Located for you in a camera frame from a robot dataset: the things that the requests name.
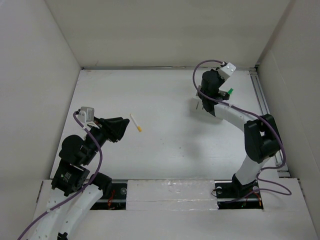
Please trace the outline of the white mesh desk organizer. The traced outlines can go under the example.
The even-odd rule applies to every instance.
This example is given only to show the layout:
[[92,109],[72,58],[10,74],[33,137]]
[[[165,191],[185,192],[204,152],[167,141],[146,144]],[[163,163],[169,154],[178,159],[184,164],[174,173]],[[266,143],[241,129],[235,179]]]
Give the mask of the white mesh desk organizer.
[[189,109],[192,113],[201,117],[211,118],[215,122],[227,120],[230,116],[228,106],[211,101],[205,97],[201,98],[198,92],[190,100]]

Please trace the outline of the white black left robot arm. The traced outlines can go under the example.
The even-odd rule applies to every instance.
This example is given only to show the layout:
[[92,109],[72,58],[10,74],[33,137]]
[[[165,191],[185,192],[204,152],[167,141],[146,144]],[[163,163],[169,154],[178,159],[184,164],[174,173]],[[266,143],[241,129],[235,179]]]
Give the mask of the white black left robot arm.
[[129,119],[94,117],[93,123],[88,123],[80,119],[79,111],[73,116],[86,135],[70,135],[63,140],[46,212],[39,218],[30,237],[32,240],[70,240],[91,207],[112,191],[109,176],[98,169],[90,173],[85,167],[96,155],[99,156],[98,165],[102,164],[103,144],[120,141]]

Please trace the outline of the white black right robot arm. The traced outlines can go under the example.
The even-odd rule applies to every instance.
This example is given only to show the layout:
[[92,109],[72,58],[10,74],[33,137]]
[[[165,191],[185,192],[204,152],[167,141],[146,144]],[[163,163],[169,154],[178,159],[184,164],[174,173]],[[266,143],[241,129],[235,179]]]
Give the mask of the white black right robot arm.
[[262,167],[280,150],[279,142],[273,134],[279,132],[275,119],[270,114],[262,115],[264,121],[261,121],[252,115],[217,103],[216,101],[228,100],[230,97],[227,92],[220,90],[224,82],[217,70],[205,71],[198,96],[206,112],[228,121],[244,133],[246,157],[241,167],[232,176],[231,182],[215,185],[219,199],[237,199],[248,194]]

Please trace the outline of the white pen orange cap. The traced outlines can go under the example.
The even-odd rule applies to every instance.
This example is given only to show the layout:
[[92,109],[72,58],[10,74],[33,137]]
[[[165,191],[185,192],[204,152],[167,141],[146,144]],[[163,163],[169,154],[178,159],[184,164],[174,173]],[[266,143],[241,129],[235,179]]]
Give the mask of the white pen orange cap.
[[135,125],[135,127],[137,128],[137,130],[141,133],[142,132],[142,128],[141,126],[137,123],[136,119],[134,118],[134,116],[132,114],[129,115],[133,124]]

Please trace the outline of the white foam block front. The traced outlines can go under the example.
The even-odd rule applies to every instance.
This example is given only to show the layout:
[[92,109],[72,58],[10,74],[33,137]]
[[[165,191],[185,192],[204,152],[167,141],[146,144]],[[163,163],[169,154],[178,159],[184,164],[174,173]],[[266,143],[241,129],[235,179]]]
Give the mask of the white foam block front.
[[129,180],[128,211],[215,211],[214,181],[207,179]]

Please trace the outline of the aluminium rail right side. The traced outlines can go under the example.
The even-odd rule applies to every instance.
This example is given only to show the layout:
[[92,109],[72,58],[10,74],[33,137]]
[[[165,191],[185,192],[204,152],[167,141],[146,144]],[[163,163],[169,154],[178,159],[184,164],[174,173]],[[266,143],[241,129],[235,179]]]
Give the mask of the aluminium rail right side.
[[260,84],[259,76],[255,68],[250,68],[249,75],[251,77],[252,85],[257,97],[257,101],[259,107],[262,112],[263,118],[263,125],[267,123],[266,126],[263,126],[262,129],[264,130],[264,135],[266,135],[272,142],[275,142],[275,146],[279,148],[279,150],[270,157],[270,159],[274,160],[275,167],[267,167],[265,165],[266,170],[275,169],[279,173],[278,175],[282,178],[290,178],[290,173],[286,164],[286,153],[284,150],[284,146],[276,125],[276,121],[274,117],[269,113],[269,108]]

